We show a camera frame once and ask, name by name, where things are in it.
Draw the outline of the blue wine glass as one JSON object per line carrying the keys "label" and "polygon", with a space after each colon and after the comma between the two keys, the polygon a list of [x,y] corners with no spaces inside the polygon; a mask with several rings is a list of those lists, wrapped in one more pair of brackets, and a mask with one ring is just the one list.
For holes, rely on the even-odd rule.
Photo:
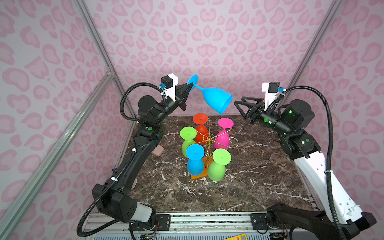
{"label": "blue wine glass", "polygon": [[193,144],[187,148],[186,154],[189,158],[187,163],[187,169],[189,174],[193,176],[200,175],[204,170],[204,148],[198,144]]}
{"label": "blue wine glass", "polygon": [[193,75],[188,80],[188,84],[192,83],[193,88],[198,88],[202,91],[205,102],[218,114],[223,114],[232,102],[233,95],[220,88],[202,88],[197,85],[198,76]]}

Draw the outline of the magenta wine glass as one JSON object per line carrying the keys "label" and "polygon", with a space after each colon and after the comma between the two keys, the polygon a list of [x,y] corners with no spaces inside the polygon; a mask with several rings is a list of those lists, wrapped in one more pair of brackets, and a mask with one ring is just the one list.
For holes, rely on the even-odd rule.
{"label": "magenta wine glass", "polygon": [[223,129],[216,135],[214,147],[215,149],[228,150],[230,146],[229,131],[234,126],[234,122],[228,118],[221,118],[219,119],[218,124]]}

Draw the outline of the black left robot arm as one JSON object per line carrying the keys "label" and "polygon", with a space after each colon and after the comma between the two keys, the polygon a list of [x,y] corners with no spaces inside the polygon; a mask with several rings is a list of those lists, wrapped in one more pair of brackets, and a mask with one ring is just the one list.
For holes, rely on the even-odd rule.
{"label": "black left robot arm", "polygon": [[193,84],[176,86],[176,97],[164,97],[158,102],[154,97],[145,95],[138,102],[140,116],[139,128],[132,139],[132,150],[123,159],[117,169],[103,185],[97,184],[92,190],[93,208],[99,213],[114,219],[115,222],[142,222],[153,226],[156,221],[155,210],[130,197],[132,185],[146,159],[158,146],[165,133],[163,121],[177,108],[186,110],[186,101]]}

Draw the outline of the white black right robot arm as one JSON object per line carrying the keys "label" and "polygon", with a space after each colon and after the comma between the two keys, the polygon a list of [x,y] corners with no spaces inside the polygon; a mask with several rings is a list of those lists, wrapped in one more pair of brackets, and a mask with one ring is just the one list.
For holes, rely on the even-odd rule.
{"label": "white black right robot arm", "polygon": [[275,229],[290,225],[313,233],[319,240],[339,240],[341,235],[351,240],[372,227],[377,220],[364,212],[345,191],[336,176],[327,169],[326,158],[315,138],[305,131],[314,118],[311,106],[303,100],[293,100],[282,114],[268,113],[259,98],[242,97],[235,106],[245,120],[263,126],[280,135],[283,151],[308,181],[310,191],[321,204],[319,211],[306,211],[283,203],[268,208],[266,223]]}

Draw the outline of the green wine glass back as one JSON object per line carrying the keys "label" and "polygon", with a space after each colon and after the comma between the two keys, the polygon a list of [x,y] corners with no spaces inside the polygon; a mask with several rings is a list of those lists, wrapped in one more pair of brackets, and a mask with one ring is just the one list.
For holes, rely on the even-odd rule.
{"label": "green wine glass back", "polygon": [[197,131],[193,127],[184,127],[180,131],[180,136],[184,140],[182,144],[182,152],[183,156],[186,158],[187,157],[187,148],[190,145],[196,144],[195,137],[197,136]]}

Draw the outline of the green wine glass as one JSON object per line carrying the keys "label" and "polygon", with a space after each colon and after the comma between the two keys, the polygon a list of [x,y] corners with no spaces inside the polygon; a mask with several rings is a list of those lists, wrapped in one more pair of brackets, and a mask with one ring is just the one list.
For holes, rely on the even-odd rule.
{"label": "green wine glass", "polygon": [[187,148],[190,145],[196,144],[195,137],[197,136],[197,131],[193,127],[184,127],[180,131],[180,136],[184,140],[182,144],[182,152],[183,156],[186,158],[187,157]]}
{"label": "green wine glass", "polygon": [[213,153],[213,162],[208,169],[208,177],[219,182],[224,178],[226,172],[226,165],[232,160],[232,156],[229,151],[225,149],[216,149]]}

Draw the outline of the red wine glass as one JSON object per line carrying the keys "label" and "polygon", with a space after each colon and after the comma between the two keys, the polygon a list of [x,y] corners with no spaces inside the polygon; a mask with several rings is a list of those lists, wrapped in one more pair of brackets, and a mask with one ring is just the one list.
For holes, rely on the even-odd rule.
{"label": "red wine glass", "polygon": [[209,137],[209,130],[205,126],[205,124],[208,121],[208,116],[206,114],[196,114],[193,117],[193,122],[197,124],[198,126],[196,127],[197,135],[195,137],[195,142],[200,145],[205,145],[206,140]]}

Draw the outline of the blue wine glass front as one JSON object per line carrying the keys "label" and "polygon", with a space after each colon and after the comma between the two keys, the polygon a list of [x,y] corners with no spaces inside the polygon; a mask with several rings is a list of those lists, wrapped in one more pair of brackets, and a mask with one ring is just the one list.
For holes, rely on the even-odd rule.
{"label": "blue wine glass front", "polygon": [[204,148],[198,144],[193,144],[187,148],[186,154],[189,158],[187,163],[187,169],[189,174],[193,176],[200,175],[204,170]]}

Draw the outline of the green wine glass front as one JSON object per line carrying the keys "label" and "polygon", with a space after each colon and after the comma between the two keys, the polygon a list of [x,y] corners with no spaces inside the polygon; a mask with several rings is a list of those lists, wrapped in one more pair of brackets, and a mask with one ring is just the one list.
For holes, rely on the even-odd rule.
{"label": "green wine glass front", "polygon": [[232,156],[229,151],[225,149],[216,149],[213,153],[213,162],[208,169],[208,177],[219,182],[224,178],[226,172],[226,165],[232,160]]}

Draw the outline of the pink rectangular case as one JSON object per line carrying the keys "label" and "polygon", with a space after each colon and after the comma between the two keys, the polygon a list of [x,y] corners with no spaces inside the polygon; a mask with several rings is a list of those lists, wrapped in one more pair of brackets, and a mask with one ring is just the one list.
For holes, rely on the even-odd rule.
{"label": "pink rectangular case", "polygon": [[165,150],[164,147],[158,145],[158,146],[156,146],[155,149],[152,151],[152,154],[155,155],[155,156],[157,156],[157,157],[160,157],[160,156],[163,154],[164,150]]}

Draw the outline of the pink pen cup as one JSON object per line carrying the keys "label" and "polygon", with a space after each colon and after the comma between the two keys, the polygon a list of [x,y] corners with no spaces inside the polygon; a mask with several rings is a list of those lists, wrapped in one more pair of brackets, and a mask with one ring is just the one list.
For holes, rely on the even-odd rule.
{"label": "pink pen cup", "polygon": [[134,182],[133,182],[133,184],[132,184],[132,186],[131,186],[131,189],[132,189],[132,190],[133,190],[134,187],[137,185],[137,182],[138,182],[138,180],[137,180],[137,178],[135,178],[135,180],[134,180]]}

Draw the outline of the yellow plastic object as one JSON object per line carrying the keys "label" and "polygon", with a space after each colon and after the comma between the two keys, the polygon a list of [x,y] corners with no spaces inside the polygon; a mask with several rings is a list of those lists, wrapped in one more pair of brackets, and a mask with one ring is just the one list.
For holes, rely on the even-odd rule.
{"label": "yellow plastic object", "polygon": [[245,234],[241,234],[241,235],[225,238],[224,240],[248,240],[248,237]]}

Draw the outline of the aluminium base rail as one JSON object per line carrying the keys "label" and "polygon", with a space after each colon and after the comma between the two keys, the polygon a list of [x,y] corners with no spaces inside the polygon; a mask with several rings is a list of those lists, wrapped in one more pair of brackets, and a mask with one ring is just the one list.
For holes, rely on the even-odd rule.
{"label": "aluminium base rail", "polygon": [[316,236],[290,225],[271,227],[266,212],[160,213],[159,223],[148,230],[135,222],[116,223],[89,237],[90,240],[224,240],[245,234],[248,240],[315,240]]}

